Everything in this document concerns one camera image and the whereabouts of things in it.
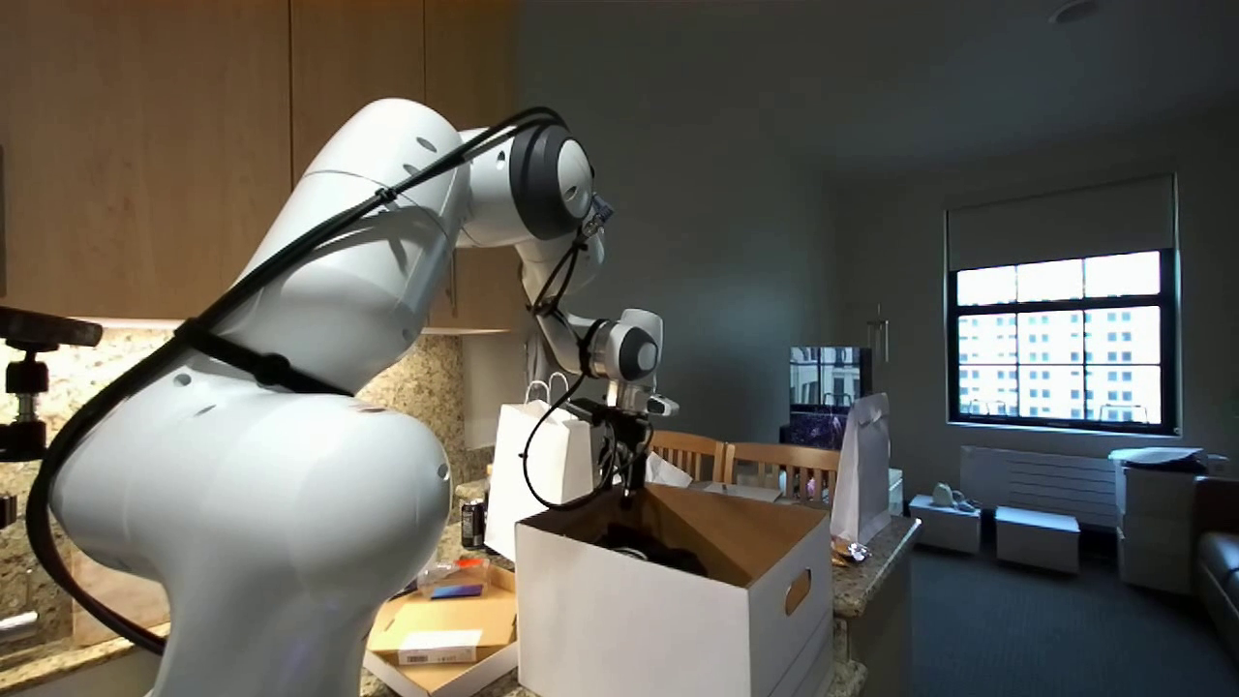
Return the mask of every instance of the wall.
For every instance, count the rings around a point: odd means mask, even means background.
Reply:
[[[676,425],[774,437],[790,346],[857,342],[840,324],[832,202],[796,111],[750,75],[754,33],[809,46],[761,11],[517,8],[517,101],[554,106],[617,204],[608,269],[581,313],[666,318],[662,391]]]
[[[57,348],[44,353],[50,372],[50,391],[37,399],[37,416],[50,434],[106,382],[112,382],[125,368],[138,357],[160,348],[171,337],[171,322],[106,322],[106,342],[95,348]],[[463,388],[461,388],[461,342],[453,337],[422,337],[403,359],[378,372],[361,399],[391,412],[408,412],[422,420],[444,444],[453,473],[463,475],[471,455],[463,450]],[[27,495],[33,479],[33,465],[0,465],[0,493]],[[68,563],[72,576],[99,595],[106,604],[119,610],[138,625],[166,625],[162,588],[112,575],[90,563],[63,537],[63,559]],[[50,638],[72,637],[72,644],[99,644],[110,630],[72,610],[67,594],[37,571],[27,550],[22,526],[0,531],[0,617],[15,617],[37,610],[37,629],[22,637],[0,637],[0,666],[15,661],[30,647],[46,647]]]
[[[896,457],[911,493],[957,479],[963,443],[1108,455],[1165,437],[1097,437],[1061,430],[967,430],[945,422],[945,260],[939,204],[1105,181],[1125,172],[1179,176],[1179,443],[1239,457],[1239,115],[1169,120],[1137,131],[1090,135],[987,163],[917,172],[840,194],[843,229],[843,322],[883,306],[896,322],[896,357],[879,382],[896,394]]]

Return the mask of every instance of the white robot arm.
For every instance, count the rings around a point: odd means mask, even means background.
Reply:
[[[561,368],[610,380],[608,416],[666,412],[653,313],[556,306],[601,260],[601,220],[588,160],[544,110],[463,135],[414,101],[361,110],[231,292],[50,443],[27,513],[37,563],[162,651],[155,697],[356,693],[374,610],[441,537],[450,465],[418,420],[352,391],[418,342],[458,246],[516,246]],[[79,588],[50,513],[166,588],[166,647]]]

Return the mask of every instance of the white wall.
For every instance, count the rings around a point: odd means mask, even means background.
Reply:
[[[1097,135],[970,166],[923,172],[840,194],[843,313],[886,306],[896,359],[896,455],[911,488],[957,479],[963,443],[1108,455],[1165,437],[1088,437],[1054,430],[963,430],[945,422],[945,255],[939,209],[1010,190],[1105,181],[1129,172],[1179,176],[1179,443],[1239,457],[1239,111]]]
[[[517,27],[517,101],[572,123],[617,204],[575,311],[658,311],[662,391],[720,437],[774,437],[790,346],[843,333],[828,194],[748,46],[750,11],[523,3]]]

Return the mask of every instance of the window frame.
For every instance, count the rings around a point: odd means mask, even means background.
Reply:
[[[1158,251],[1158,275],[1160,292],[1158,295],[1108,295],[1108,299],[1054,299],[1054,301],[990,301],[990,306],[961,306],[961,270],[977,269],[952,269],[947,270],[947,313],[945,313],[945,333],[947,333],[947,422],[952,425],[1010,425],[1010,430],[1097,430],[1097,434],[1176,434],[1176,251],[1173,247],[1146,247]],[[994,318],[994,313],[1048,313],[1048,311],[1141,311],[1152,306],[1160,313],[1160,422],[1101,422],[1101,420],[1031,420],[1031,416],[963,416],[961,412],[961,318]],[[1084,399],[1088,399],[1088,353],[1080,346],[1075,368],[1084,372]]]

